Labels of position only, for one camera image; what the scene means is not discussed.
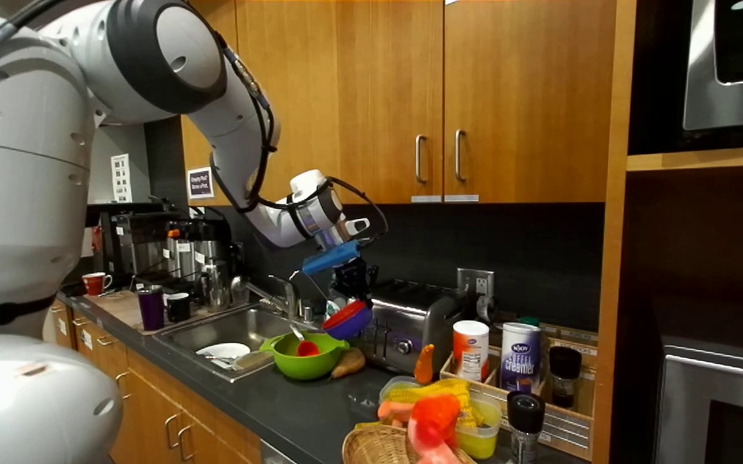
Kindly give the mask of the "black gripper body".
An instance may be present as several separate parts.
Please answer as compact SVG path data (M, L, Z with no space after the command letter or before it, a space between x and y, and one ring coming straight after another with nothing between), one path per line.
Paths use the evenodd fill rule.
M369 296L369 268L364 257L354 257L333 272L333 288L343 296Z

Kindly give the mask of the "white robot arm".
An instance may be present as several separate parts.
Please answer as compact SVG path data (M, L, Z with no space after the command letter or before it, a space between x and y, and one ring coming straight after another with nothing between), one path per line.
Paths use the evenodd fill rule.
M82 357L8 324L45 310L80 263L97 127L190 118L212 176L272 244L351 237L331 179L261 198L278 118L244 61L189 0L94 0L44 29L60 0L0 19L0 464L106 464L124 400Z

